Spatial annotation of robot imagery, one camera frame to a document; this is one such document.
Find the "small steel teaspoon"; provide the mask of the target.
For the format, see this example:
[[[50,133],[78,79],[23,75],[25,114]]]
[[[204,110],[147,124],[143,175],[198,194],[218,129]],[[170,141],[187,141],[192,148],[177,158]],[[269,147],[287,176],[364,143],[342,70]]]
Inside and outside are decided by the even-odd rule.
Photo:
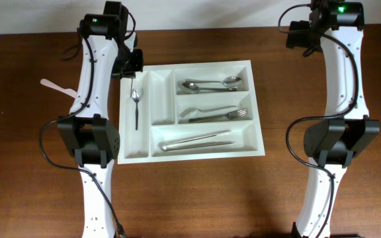
[[[139,109],[138,109],[138,103],[140,102],[142,98],[141,92],[139,90],[135,89],[132,91],[131,99],[135,102],[136,108],[135,108],[135,130],[138,130],[138,124],[139,124]]]

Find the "white plastic knife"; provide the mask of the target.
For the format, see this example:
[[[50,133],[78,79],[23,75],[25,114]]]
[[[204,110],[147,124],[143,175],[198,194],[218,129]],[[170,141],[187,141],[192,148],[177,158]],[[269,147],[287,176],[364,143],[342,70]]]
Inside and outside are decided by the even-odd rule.
[[[65,88],[62,88],[60,87],[59,85],[47,80],[47,79],[41,79],[40,80],[40,84],[45,86],[45,87],[48,87],[48,88],[51,88],[51,89],[54,89],[56,91],[59,91],[61,93],[64,93],[66,95],[69,95],[71,96],[72,98],[75,98],[77,96],[77,92],[74,91],[73,89],[65,89]]]

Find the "large steel spoon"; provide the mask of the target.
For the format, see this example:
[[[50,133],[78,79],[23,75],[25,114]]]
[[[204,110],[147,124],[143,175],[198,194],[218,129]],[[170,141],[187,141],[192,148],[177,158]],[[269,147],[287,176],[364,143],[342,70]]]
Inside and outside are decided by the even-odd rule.
[[[196,83],[184,82],[181,83],[180,88],[182,91],[190,94],[197,94],[201,91],[214,91],[214,92],[235,92],[236,88],[203,88],[199,87]]]

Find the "steel spoon bowl down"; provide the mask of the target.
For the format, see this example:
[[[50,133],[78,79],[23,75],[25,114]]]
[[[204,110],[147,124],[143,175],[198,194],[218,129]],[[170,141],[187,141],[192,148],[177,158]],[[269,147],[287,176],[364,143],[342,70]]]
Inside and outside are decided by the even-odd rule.
[[[243,83],[243,79],[238,76],[229,76],[223,79],[222,81],[196,80],[196,79],[186,79],[185,81],[189,83],[220,83],[227,88],[237,87]]]

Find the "metal tongs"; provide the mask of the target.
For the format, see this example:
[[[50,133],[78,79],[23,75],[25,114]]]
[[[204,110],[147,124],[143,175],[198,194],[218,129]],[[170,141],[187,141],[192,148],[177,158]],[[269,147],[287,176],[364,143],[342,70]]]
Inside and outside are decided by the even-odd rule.
[[[217,138],[219,136],[229,134],[230,130],[222,130],[217,132],[211,132],[209,134],[203,134],[199,136],[193,136],[188,138],[181,138],[175,141],[166,141],[159,144],[159,148],[164,152],[178,151],[185,149],[196,149],[201,147],[212,147],[219,145],[233,144],[233,141],[206,141],[210,138]]]

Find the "large steel fork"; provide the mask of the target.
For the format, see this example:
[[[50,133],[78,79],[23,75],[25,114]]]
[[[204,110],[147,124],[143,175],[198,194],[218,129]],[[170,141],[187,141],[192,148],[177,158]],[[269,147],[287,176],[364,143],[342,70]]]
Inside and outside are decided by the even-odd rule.
[[[244,108],[240,110],[234,110],[225,114],[206,116],[206,117],[200,117],[200,118],[192,118],[192,119],[189,119],[189,123],[208,122],[208,121],[219,120],[219,119],[234,120],[236,118],[246,116],[247,113],[248,113],[248,109]]]

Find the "small dark steel spoon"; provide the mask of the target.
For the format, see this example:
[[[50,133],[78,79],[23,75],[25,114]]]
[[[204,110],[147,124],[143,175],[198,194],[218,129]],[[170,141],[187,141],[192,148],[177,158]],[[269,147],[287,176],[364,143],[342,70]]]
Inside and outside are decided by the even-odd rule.
[[[131,79],[131,84],[130,84],[130,98],[131,98],[132,100],[133,100],[133,94],[134,94],[133,82],[134,82],[134,79]]]

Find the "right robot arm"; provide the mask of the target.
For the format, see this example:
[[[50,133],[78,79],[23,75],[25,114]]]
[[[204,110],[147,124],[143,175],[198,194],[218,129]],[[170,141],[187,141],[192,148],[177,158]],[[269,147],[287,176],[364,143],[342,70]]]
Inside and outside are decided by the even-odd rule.
[[[360,2],[311,0],[308,20],[293,21],[286,30],[287,48],[305,48],[308,57],[325,58],[327,102],[323,116],[308,116],[304,134],[308,185],[302,211],[292,224],[292,237],[330,237],[330,219],[343,175],[374,140],[380,122],[370,118],[362,88],[361,46],[364,8]]]

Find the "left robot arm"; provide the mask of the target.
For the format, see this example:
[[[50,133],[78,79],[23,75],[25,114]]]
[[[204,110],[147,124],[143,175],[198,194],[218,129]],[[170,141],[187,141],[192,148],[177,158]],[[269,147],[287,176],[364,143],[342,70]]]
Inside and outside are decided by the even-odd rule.
[[[101,14],[87,14],[77,29],[83,61],[77,94],[58,131],[81,175],[84,237],[125,237],[111,203],[111,177],[120,134],[108,116],[111,79],[134,79],[144,67],[136,33],[127,31],[133,16],[118,1],[106,1]]]

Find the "white plastic cutlery tray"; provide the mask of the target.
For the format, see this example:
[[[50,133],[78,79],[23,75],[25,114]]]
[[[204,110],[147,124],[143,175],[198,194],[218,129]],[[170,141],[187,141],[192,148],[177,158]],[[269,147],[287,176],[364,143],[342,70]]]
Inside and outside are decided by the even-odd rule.
[[[120,164],[265,155],[249,60],[146,66],[119,115]]]

